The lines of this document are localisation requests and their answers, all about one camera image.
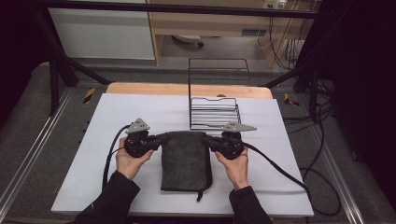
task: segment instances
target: wooden table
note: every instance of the wooden table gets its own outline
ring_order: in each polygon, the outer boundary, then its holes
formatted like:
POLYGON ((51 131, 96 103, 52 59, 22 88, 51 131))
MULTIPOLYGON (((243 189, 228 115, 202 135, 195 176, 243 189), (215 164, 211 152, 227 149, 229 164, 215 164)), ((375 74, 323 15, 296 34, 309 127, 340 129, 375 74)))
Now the wooden table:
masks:
MULTIPOLYGON (((148 95, 187 95, 187 84, 158 84, 158 83, 111 83, 106 93, 118 94, 148 94, 148 95)), ((192 85, 191 93, 201 96, 246 97, 272 99, 272 93, 267 88, 246 86, 218 86, 192 85)))

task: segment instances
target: person's right hand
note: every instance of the person's right hand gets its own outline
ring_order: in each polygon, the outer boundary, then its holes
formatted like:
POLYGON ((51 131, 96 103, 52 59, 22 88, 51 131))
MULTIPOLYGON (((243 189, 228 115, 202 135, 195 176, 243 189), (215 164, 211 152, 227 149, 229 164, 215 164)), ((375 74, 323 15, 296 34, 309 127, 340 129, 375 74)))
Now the person's right hand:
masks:
POLYGON ((134 158, 130 156, 124 146, 125 146, 125 139, 123 137, 120 139, 120 150, 117 152, 116 160, 117 160, 117 171, 122 173, 125 177, 132 180, 139 171, 140 167, 148 161, 151 157, 153 150, 146 152, 146 154, 140 158, 134 158))
POLYGON ((249 186, 248 183, 248 148, 234 160, 227 160, 221 153, 215 152, 219 162, 224 165, 228 178, 233 182, 233 188, 239 190, 249 186))

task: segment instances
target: dark gray towel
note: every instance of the dark gray towel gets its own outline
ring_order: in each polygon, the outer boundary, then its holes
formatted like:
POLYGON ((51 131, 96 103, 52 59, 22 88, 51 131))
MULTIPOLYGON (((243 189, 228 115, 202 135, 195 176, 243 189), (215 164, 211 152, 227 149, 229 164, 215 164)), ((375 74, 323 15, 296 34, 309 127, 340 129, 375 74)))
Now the dark gray towel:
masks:
POLYGON ((212 185, 209 148, 201 139, 201 132, 171 132, 163 144, 162 190, 198 192, 199 201, 204 190, 212 185))

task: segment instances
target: black jacket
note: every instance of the black jacket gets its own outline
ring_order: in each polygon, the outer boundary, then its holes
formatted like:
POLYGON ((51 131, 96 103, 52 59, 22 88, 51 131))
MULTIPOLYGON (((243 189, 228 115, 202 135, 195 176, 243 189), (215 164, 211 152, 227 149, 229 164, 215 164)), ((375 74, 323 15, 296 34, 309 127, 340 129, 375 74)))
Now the black jacket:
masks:
MULTIPOLYGON (((140 188, 119 172, 115 172, 99 197, 84 209, 74 223, 117 224, 124 223, 129 208, 140 188)), ((252 187, 233 190, 230 202, 237 224, 272 223, 262 209, 252 187)))

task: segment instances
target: dish rack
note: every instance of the dish rack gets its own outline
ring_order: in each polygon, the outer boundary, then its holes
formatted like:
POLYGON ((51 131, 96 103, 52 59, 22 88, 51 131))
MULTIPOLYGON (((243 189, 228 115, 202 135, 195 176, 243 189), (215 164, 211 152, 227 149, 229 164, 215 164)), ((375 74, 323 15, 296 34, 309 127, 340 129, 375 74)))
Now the dish rack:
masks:
POLYGON ((235 98, 224 95, 210 98, 202 96, 192 97, 191 83, 193 81, 197 82, 197 80, 200 80, 201 82, 212 83, 214 80, 250 79, 248 63, 245 59, 189 59, 190 130, 221 131, 221 127, 229 122, 241 123, 239 107, 235 98), (200 66, 194 65, 196 61, 201 61, 200 66), (230 63, 231 66, 216 67, 219 61, 223 61, 222 64, 230 63))

